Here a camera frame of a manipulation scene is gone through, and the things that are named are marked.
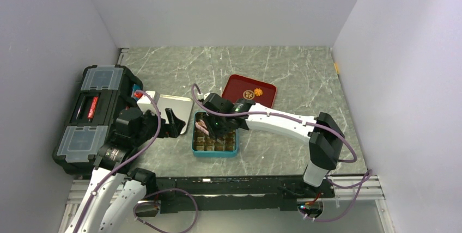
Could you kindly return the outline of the silver tin lid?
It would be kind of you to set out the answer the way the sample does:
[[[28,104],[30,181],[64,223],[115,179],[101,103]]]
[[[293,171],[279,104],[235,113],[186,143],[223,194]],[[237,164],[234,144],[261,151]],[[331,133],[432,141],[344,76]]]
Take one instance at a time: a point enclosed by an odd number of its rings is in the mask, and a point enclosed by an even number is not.
[[[175,116],[185,122],[185,126],[180,132],[180,135],[184,135],[187,131],[193,108],[192,99],[188,97],[161,94],[157,102],[157,106],[161,112],[162,118],[165,119],[166,122],[168,122],[167,114],[165,111],[166,108],[171,108]]]

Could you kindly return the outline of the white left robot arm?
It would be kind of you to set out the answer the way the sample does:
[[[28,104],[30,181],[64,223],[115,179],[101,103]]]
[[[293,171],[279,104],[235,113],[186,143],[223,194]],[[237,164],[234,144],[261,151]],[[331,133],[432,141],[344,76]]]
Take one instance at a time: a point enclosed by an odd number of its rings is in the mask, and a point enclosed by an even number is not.
[[[155,173],[142,168],[130,170],[130,164],[146,141],[180,135],[186,123],[172,109],[165,112],[166,119],[139,108],[120,112],[115,130],[97,154],[90,183],[66,232],[118,232],[140,200],[155,196]]]

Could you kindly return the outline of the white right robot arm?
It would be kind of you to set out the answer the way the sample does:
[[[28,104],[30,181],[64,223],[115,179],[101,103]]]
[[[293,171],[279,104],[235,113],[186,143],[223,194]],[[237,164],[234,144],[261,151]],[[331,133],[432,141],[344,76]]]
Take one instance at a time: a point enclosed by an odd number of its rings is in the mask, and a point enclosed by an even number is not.
[[[232,103],[215,93],[199,101],[206,111],[205,124],[213,139],[231,130],[259,130],[297,139],[309,147],[310,160],[300,183],[301,193],[312,198],[321,191],[325,176],[336,169],[345,136],[332,116],[288,114],[252,100],[239,99]]]

